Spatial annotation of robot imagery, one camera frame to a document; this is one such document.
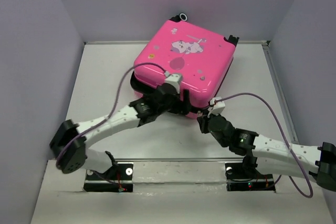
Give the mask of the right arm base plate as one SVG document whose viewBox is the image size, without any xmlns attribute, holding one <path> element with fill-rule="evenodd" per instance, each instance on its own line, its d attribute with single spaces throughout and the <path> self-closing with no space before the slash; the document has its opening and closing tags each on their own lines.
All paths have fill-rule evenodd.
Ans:
<svg viewBox="0 0 336 224">
<path fill-rule="evenodd" d="M 227 191 L 276 191 L 272 174 L 245 171 L 242 163 L 226 163 L 225 176 Z"/>
</svg>

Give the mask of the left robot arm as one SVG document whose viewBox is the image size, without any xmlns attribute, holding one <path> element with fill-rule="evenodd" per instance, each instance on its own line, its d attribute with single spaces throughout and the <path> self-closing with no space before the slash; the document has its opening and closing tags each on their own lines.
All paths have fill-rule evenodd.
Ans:
<svg viewBox="0 0 336 224">
<path fill-rule="evenodd" d="M 98 172 L 104 179 L 111 179 L 116 174 L 112 154 L 96 152 L 91 149 L 93 145 L 121 131 L 151 123 L 163 113 L 187 115 L 190 110 L 189 90 L 177 92 L 174 86 L 164 83 L 114 115 L 81 123 L 63 121 L 49 147 L 56 158 L 56 167 L 64 174 L 85 168 Z"/>
</svg>

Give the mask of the pink hard-shell suitcase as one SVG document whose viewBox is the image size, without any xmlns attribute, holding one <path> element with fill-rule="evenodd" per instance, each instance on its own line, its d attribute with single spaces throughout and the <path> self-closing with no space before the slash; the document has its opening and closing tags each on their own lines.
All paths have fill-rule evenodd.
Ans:
<svg viewBox="0 0 336 224">
<path fill-rule="evenodd" d="M 155 65 L 169 73 L 180 73 L 181 91 L 190 91 L 192 110 L 187 117 L 195 119 L 217 96 L 238 41 L 239 37 L 225 37 L 193 25 L 185 13 L 179 13 L 162 25 L 137 56 L 130 85 L 142 97 L 164 82 L 163 73 Z"/>
</svg>

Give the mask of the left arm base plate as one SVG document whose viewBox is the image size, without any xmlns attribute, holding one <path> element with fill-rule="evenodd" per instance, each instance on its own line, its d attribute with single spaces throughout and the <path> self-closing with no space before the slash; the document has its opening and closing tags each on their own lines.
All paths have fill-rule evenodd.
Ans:
<svg viewBox="0 0 336 224">
<path fill-rule="evenodd" d="M 94 193 L 132 193 L 133 162 L 120 162 L 104 174 L 86 171 L 83 189 Z"/>
</svg>

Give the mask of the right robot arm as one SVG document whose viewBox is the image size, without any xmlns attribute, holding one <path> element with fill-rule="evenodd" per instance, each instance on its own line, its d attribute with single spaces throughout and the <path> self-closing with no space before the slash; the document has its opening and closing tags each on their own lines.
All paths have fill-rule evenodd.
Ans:
<svg viewBox="0 0 336 224">
<path fill-rule="evenodd" d="M 223 148 L 242 156 L 241 171 L 248 178 L 259 173 L 308 178 L 320 187 L 335 191 L 335 145 L 290 144 L 253 131 L 233 127 L 221 115 L 197 118 L 200 131 L 211 134 Z"/>
</svg>

